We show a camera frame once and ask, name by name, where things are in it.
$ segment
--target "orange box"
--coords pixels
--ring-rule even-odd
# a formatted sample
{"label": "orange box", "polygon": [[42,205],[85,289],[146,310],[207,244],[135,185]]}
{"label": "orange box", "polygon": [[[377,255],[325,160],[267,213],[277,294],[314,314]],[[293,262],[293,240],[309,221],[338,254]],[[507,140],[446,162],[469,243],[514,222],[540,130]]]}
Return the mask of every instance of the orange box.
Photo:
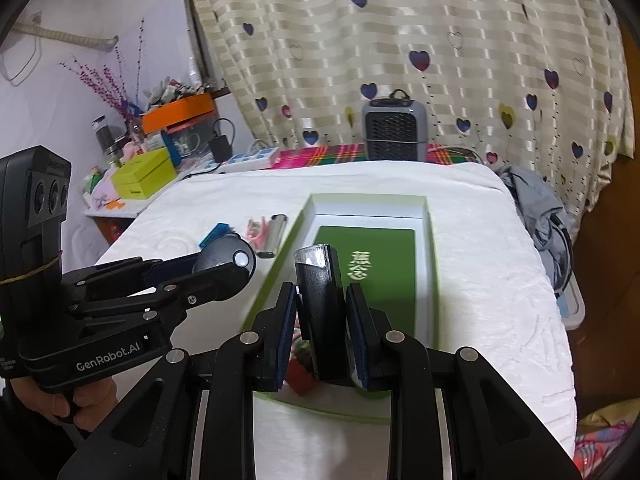
{"label": "orange box", "polygon": [[188,121],[196,116],[215,111],[217,111],[216,104],[207,93],[185,97],[144,114],[142,129],[148,135],[172,124]]}

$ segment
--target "green card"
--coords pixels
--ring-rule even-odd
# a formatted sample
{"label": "green card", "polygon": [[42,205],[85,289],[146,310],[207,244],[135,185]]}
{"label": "green card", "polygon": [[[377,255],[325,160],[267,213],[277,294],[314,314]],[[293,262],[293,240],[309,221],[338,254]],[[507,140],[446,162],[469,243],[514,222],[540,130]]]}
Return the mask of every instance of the green card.
{"label": "green card", "polygon": [[359,283],[371,308],[409,335],[415,328],[415,232],[412,229],[322,226],[315,244],[338,253],[342,286]]}

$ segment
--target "curtain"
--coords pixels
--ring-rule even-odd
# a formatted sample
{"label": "curtain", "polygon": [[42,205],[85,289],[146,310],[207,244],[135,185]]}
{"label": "curtain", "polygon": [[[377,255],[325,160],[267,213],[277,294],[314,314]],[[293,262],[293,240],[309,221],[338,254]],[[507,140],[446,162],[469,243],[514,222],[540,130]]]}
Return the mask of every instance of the curtain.
{"label": "curtain", "polygon": [[607,0],[195,0],[254,136],[362,141],[363,103],[402,89],[431,142],[537,171],[579,219],[632,156],[618,20]]}

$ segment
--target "rubber band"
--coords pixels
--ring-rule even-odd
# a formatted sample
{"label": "rubber band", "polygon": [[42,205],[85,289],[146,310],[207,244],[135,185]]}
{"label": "rubber band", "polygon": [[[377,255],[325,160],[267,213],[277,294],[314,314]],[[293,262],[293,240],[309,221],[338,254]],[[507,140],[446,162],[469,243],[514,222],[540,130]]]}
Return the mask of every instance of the rubber band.
{"label": "rubber band", "polygon": [[60,260],[60,256],[62,256],[62,251],[60,251],[58,253],[58,256],[53,258],[53,260],[51,260],[48,264],[40,266],[37,269],[30,270],[26,274],[21,274],[20,276],[16,276],[15,278],[7,278],[6,280],[2,280],[2,282],[0,282],[0,285],[6,285],[7,283],[20,282],[20,280],[26,280],[31,276],[35,276],[37,273],[42,272],[43,270],[47,270],[49,269],[49,267],[54,266]]}

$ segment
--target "finger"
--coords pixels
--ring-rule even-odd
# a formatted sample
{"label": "finger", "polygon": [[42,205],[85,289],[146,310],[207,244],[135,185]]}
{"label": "finger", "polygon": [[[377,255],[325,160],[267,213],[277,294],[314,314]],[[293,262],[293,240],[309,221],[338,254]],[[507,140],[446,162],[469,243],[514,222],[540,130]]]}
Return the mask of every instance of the finger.
{"label": "finger", "polygon": [[80,386],[74,391],[74,402],[80,408],[100,404],[107,397],[114,384],[113,379],[108,377],[95,383]]}
{"label": "finger", "polygon": [[93,431],[109,415],[117,403],[116,385],[113,383],[112,389],[102,402],[83,408],[78,412],[74,417],[74,424],[81,430]]}
{"label": "finger", "polygon": [[64,395],[43,392],[30,377],[12,379],[11,386],[21,403],[51,422],[55,422],[54,416],[65,417],[70,413],[69,403]]}

